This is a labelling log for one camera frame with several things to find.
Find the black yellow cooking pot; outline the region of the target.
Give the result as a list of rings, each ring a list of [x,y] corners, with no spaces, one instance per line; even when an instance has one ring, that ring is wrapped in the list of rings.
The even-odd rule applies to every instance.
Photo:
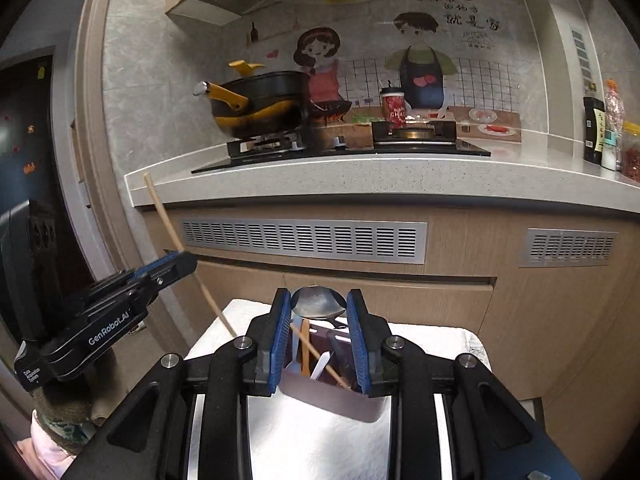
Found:
[[[248,75],[224,84],[200,81],[193,95],[208,99],[215,124],[233,139],[289,132],[306,124],[309,76],[298,70],[255,75],[256,68],[262,64],[250,65]]]

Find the wooden spoon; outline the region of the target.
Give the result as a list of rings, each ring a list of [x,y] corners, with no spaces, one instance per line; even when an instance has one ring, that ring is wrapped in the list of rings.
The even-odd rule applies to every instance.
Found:
[[[300,328],[300,341],[302,342],[302,350],[300,350],[300,359],[302,360],[302,375],[310,376],[310,350],[308,348],[310,323],[303,318],[302,327]]]

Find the red paper cup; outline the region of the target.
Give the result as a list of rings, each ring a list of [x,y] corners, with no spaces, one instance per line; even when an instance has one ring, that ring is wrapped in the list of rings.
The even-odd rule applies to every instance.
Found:
[[[380,91],[385,121],[393,128],[402,128],[406,124],[405,92],[400,87],[387,81],[387,86]]]

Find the orange cap drink bottle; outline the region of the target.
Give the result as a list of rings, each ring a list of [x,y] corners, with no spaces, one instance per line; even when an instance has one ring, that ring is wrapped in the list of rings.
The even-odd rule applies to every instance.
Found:
[[[618,92],[616,82],[605,81],[605,130],[603,140],[602,166],[608,170],[622,170],[622,136],[625,119],[624,102]]]

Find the white plastic spoon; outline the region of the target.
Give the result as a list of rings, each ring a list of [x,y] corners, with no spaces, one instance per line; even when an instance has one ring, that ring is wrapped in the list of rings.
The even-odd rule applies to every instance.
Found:
[[[314,369],[311,371],[309,378],[311,380],[318,380],[322,376],[326,368],[329,366],[331,358],[332,358],[331,351],[322,352],[319,356],[319,359],[316,365],[314,366]]]

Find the gas stove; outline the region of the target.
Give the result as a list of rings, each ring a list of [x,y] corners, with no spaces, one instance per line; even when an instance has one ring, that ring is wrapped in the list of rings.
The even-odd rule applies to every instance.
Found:
[[[457,136],[452,120],[394,128],[388,122],[299,127],[227,144],[228,157],[194,174],[314,157],[371,154],[435,154],[488,157],[490,151]]]

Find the dark soy sauce bottle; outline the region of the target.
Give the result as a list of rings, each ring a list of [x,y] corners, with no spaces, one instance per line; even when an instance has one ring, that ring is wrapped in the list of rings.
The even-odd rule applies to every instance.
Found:
[[[597,86],[593,81],[588,82],[582,102],[585,112],[584,159],[600,165],[604,141],[605,106],[604,102],[597,97]]]

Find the long grey vent grille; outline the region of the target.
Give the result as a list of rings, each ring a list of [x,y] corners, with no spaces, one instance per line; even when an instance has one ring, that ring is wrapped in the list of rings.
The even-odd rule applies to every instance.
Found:
[[[426,222],[186,218],[192,247],[323,260],[423,264]]]

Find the maroon plastic utensil caddy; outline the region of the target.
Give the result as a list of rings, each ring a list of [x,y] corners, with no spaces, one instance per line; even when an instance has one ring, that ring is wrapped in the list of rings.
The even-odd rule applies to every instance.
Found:
[[[320,322],[319,324],[310,323],[309,339],[320,353],[331,351],[329,341],[326,339],[326,333],[329,330],[337,330],[328,323]],[[346,335],[349,339],[346,327],[337,330]],[[298,362],[302,365],[300,359],[300,350],[302,343],[299,343]],[[369,398],[365,396],[358,386],[355,389],[346,390],[337,385],[335,380],[325,370],[318,380],[311,380],[309,377],[289,372],[286,367],[291,362],[291,336],[288,348],[285,351],[285,367],[282,372],[282,378],[279,388],[287,396],[313,405],[316,408],[331,412],[335,415],[341,415],[358,422],[377,422],[387,408],[386,398]],[[310,355],[310,374],[317,363],[317,359]]]

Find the blue plastic spoon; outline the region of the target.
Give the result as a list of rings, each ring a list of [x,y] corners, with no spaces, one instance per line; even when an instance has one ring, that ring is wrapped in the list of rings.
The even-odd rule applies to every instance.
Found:
[[[300,332],[300,329],[302,328],[302,324],[303,324],[303,319],[298,316],[297,314],[293,314],[292,316],[292,322],[291,322],[291,330],[292,330],[292,335],[291,335],[291,362],[288,363],[288,366],[286,367],[286,369],[293,373],[293,374],[300,374],[300,371],[302,370],[302,366],[300,365],[300,363],[298,362],[298,350],[299,350],[299,336],[298,333]]]

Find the stainless steel spoon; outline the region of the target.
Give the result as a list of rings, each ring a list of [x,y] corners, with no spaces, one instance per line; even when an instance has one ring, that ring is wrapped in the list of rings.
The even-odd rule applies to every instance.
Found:
[[[338,320],[346,312],[346,300],[335,290],[323,286],[301,287],[292,296],[292,312],[311,321],[330,323],[334,328],[344,328]]]

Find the yellow lid jar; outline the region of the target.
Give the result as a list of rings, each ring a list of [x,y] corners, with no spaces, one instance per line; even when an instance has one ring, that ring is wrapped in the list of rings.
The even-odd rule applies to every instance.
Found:
[[[622,174],[640,181],[640,126],[626,120],[622,136]]]

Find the short grey vent grille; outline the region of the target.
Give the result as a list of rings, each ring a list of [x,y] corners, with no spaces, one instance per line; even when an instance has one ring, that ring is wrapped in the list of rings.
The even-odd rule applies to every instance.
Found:
[[[520,257],[521,268],[606,266],[616,232],[529,228]]]

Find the black handled peeler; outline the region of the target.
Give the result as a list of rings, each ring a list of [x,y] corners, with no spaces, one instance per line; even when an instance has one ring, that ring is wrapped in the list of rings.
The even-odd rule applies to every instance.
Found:
[[[331,358],[332,365],[335,367],[337,373],[341,375],[341,378],[347,382],[347,385],[355,389],[357,387],[357,378],[350,339],[337,330],[329,330],[326,333],[326,339],[329,341],[331,351],[333,352]]]

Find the white lace tablecloth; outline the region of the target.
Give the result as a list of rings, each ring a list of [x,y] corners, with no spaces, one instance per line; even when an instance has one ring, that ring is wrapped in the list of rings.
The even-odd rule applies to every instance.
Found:
[[[270,304],[232,299],[222,312],[244,335],[250,321],[268,313]],[[453,359],[472,353],[490,370],[480,338],[459,327],[390,323],[392,334],[408,338],[425,353]],[[214,353],[231,340],[219,320],[194,344],[186,359]],[[376,422],[343,417],[292,398],[280,389],[247,401],[253,479],[387,479],[390,443],[390,398],[382,400]]]

